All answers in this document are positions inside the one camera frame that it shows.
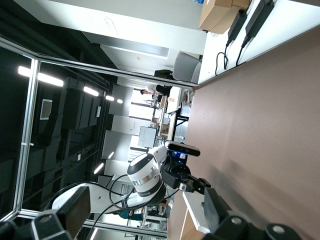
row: wall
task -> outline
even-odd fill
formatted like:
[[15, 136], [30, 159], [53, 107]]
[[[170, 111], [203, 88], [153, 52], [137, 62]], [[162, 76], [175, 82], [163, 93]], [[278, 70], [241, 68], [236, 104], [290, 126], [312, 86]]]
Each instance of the wall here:
[[[195, 11], [189, 15], [185, 15], [186, 19], [192, 18], [192, 16], [197, 15], [197, 11], [200, 11], [199, 5], [194, 3], [192, 0], [187, 3], [187, 1], [179, 0], [180, 3], [186, 2], [186, 4], [193, 4]], [[24, 0], [15, 0], [20, 6], [30, 12], [34, 17], [36, 17], [40, 22], [55, 25], [59, 27], [79, 30], [82, 32], [93, 33], [102, 36], [110, 36], [114, 38], [129, 40], [137, 43], [149, 44], [154, 46], [160, 46], [169, 49], [176, 49], [181, 51], [186, 51], [189, 53], [195, 53], [202, 55], [204, 52], [204, 47], [206, 43], [206, 33], [202, 30], [196, 28], [188, 28], [177, 26], [170, 23], [156, 22], [153, 20], [145, 20], [138, 17], [131, 17], [116, 13], [111, 13], [108, 9], [111, 6], [124, 6], [124, 4], [98, 4], [97, 9], [92, 9], [92, 2], [85, 2], [85, 7], [77, 6], [78, 1], [72, 1], [72, 4], [62, 4], [56, 1], [38, 1], [29, 0], [28, 2]], [[136, 7], [139, 4], [134, 1], [132, 2], [134, 7], [129, 8], [130, 11], [137, 11], [139, 14], [143, 14], [144, 11], [141, 9], [146, 9], [145, 1], [140, 1], [143, 7]], [[171, 18], [171, 16], [181, 16], [184, 11], [179, 14], [166, 14], [161, 16], [161, 18]], [[198, 13], [197, 19], [194, 20], [194, 26], [199, 23]]]
[[139, 135], [140, 127], [149, 127], [151, 121], [141, 120], [132, 117], [124, 117], [124, 116], [114, 116], [112, 131]]
[[[110, 103], [109, 114], [129, 117], [133, 90], [131, 87], [113, 85], [111, 96], [114, 101]], [[123, 103], [118, 103], [117, 99], [121, 99]]]
[[52, 1], [196, 30], [203, 6], [192, 0], [124, 0], [121, 4], [115, 4], [112, 0], [90, 3], [87, 0]]
[[116, 83], [124, 87], [130, 87], [130, 88], [136, 88], [136, 89], [144, 89], [145, 86], [150, 84], [148, 81], [140, 81], [140, 80], [124, 78], [124, 77], [118, 77]]
[[107, 158], [112, 152], [112, 160], [127, 162], [129, 159], [131, 134], [105, 131], [102, 156]]

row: person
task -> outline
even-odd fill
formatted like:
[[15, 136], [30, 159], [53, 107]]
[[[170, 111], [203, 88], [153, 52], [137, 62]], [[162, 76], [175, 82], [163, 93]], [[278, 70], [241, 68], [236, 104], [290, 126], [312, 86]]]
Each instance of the person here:
[[143, 94], [152, 94], [152, 95], [162, 95], [162, 96], [167, 96], [169, 97], [170, 95], [170, 90], [172, 86], [161, 86], [161, 85], [156, 85], [156, 84], [149, 84], [145, 86], [145, 89], [142, 89], [140, 93]]
[[141, 213], [134, 213], [133, 210], [124, 210], [119, 212], [118, 214], [121, 218], [128, 220], [142, 221], [144, 219]]
[[154, 71], [154, 76], [158, 78], [163, 78], [163, 79], [175, 80], [173, 76], [173, 72], [168, 69], [156, 70]]

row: desk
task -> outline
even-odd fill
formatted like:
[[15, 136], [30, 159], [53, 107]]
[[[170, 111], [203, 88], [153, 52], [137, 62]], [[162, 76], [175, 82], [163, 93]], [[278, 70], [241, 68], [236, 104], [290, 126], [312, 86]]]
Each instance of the desk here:
[[165, 104], [164, 104], [164, 108], [162, 109], [162, 112], [161, 112], [161, 118], [160, 118], [160, 122], [159, 122], [159, 131], [158, 131], [159, 137], [160, 137], [160, 135], [166, 136], [166, 134], [162, 133], [162, 128], [164, 126], [164, 119], [165, 119], [165, 113], [166, 113], [167, 106], [168, 106], [168, 101], [166, 100]]
[[169, 130], [168, 130], [168, 140], [175, 140], [175, 134], [177, 126], [183, 124], [184, 122], [189, 121], [188, 116], [181, 116], [181, 110], [182, 108], [179, 108], [175, 114], [170, 116], [170, 124], [169, 124]]
[[205, 196], [197, 192], [183, 192], [183, 199], [187, 206], [180, 240], [200, 240], [205, 234], [210, 233], [206, 223], [204, 210], [201, 203]]
[[180, 96], [182, 89], [180, 87], [173, 86], [170, 90], [169, 98], [174, 99], [173, 101], [168, 101], [166, 113], [171, 113], [176, 111], [180, 106]]

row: cardboard box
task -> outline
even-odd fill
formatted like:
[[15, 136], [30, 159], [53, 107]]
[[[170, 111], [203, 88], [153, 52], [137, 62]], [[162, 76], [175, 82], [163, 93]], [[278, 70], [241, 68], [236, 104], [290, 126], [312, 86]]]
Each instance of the cardboard box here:
[[205, 0], [199, 28], [224, 34], [232, 25], [239, 10], [245, 10], [250, 0]]
[[154, 116], [152, 117], [152, 120], [151, 120], [151, 122], [153, 122], [153, 123], [159, 123], [159, 118], [155, 118]]
[[169, 125], [162, 125], [162, 133], [167, 134], [169, 130]]
[[160, 102], [160, 107], [159, 107], [160, 109], [163, 109], [165, 107], [166, 101], [167, 101], [167, 96], [163, 96]]

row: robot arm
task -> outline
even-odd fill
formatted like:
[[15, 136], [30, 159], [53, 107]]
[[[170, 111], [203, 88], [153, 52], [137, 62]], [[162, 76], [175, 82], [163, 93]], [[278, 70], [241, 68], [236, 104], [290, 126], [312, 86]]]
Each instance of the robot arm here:
[[105, 188], [92, 183], [83, 183], [57, 197], [52, 208], [60, 208], [82, 186], [89, 187], [91, 213], [101, 213], [111, 204], [113, 207], [106, 213], [118, 212], [119, 209], [133, 210], [157, 205], [165, 197], [167, 190], [165, 184], [173, 189], [179, 188], [187, 192], [198, 191], [204, 194], [205, 187], [210, 187], [210, 184], [190, 174], [186, 166], [188, 155], [199, 156], [200, 150], [190, 145], [166, 141], [150, 149], [148, 153], [136, 157], [130, 163], [127, 175], [136, 192], [125, 196], [111, 196], [111, 193]]

